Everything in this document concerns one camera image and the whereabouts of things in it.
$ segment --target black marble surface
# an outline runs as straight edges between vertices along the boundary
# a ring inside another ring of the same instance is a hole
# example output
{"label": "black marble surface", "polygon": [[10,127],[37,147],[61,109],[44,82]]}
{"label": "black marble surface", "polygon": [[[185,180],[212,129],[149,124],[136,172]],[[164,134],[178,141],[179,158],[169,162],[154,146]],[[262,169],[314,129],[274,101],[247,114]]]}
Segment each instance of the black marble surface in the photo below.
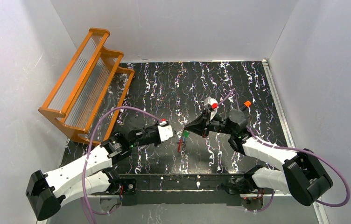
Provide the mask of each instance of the black marble surface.
{"label": "black marble surface", "polygon": [[[263,164],[234,152],[228,144],[229,136],[217,133],[210,133],[206,139],[191,133],[185,150],[181,154],[177,152],[183,125],[201,113],[204,99],[211,96],[219,102],[232,88],[237,90],[240,104],[246,100],[253,103],[248,111],[253,129],[265,140],[286,144],[261,62],[128,63],[122,66],[136,71],[124,105],[167,119],[178,136],[159,147],[135,148],[129,159],[117,164],[120,174],[244,173],[256,164]],[[116,104],[125,80],[120,77],[113,82],[98,115]],[[218,113],[225,118],[235,107],[235,97],[230,97],[219,107]],[[152,119],[134,111],[123,111],[115,130],[130,126],[142,128],[153,123]],[[99,140],[105,134],[105,127],[102,125]],[[82,156],[86,148],[87,145],[68,141],[61,166]]]}

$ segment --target orange wooden shelf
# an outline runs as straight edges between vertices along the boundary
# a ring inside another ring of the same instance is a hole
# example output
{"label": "orange wooden shelf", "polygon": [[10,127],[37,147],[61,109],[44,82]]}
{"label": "orange wooden shelf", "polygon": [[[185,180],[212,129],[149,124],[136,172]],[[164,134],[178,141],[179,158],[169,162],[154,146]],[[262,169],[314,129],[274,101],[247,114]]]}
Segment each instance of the orange wooden shelf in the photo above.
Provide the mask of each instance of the orange wooden shelf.
{"label": "orange wooden shelf", "polygon": [[[89,143],[86,136],[115,74],[128,75],[118,106],[123,104],[134,77],[134,70],[119,66],[123,53],[104,47],[109,35],[106,29],[89,29],[48,98],[38,109],[72,141]],[[118,114],[119,111],[114,112],[103,140],[110,136]]]}

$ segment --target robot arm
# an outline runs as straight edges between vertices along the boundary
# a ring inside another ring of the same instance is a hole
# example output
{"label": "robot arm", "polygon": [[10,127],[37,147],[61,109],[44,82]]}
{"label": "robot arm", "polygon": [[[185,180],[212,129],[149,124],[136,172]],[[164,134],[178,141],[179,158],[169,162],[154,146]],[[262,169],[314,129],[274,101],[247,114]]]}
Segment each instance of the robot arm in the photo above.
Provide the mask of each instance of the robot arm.
{"label": "robot arm", "polygon": [[260,159],[278,169],[255,166],[242,179],[233,180],[237,188],[249,191],[258,188],[281,190],[290,193],[299,203],[310,206],[332,187],[331,178],[317,158],[304,153],[273,149],[262,144],[263,140],[252,137],[247,130],[248,122],[243,112],[250,104],[247,101],[240,110],[231,110],[228,117],[222,119],[216,114],[216,100],[209,97],[205,100],[202,114],[187,124],[184,131],[203,138],[210,131],[229,134],[228,142],[236,152]]}
{"label": "robot arm", "polygon": [[[148,144],[157,146],[173,136],[171,125],[162,121],[147,128],[132,130],[127,137],[116,133],[103,141],[90,153],[86,168],[87,192],[104,192],[113,186],[126,184],[125,180],[120,180],[118,174],[111,170],[112,166],[130,156],[133,147]],[[45,174],[38,170],[31,175],[26,196],[38,220],[53,216],[66,203],[83,196],[81,179],[85,162],[86,155]],[[135,182],[132,188],[128,188],[129,191],[133,189],[135,192]]]}

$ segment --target orange tip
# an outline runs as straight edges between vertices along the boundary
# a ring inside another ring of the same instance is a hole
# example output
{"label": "orange tip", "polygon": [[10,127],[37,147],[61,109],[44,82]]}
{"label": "orange tip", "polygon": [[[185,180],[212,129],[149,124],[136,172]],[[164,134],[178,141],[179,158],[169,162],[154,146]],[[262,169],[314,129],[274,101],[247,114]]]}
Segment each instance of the orange tip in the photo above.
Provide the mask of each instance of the orange tip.
{"label": "orange tip", "polygon": [[250,107],[250,106],[251,106],[251,102],[247,100],[247,101],[244,103],[244,105],[246,105],[246,107]]}

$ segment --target green object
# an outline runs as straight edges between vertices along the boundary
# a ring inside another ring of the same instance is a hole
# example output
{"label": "green object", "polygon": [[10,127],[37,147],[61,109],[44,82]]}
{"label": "green object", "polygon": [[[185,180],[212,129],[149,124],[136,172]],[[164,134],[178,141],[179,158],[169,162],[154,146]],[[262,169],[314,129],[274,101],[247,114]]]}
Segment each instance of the green object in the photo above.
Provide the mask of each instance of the green object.
{"label": "green object", "polygon": [[184,137],[188,138],[189,137],[189,132],[184,130]]}

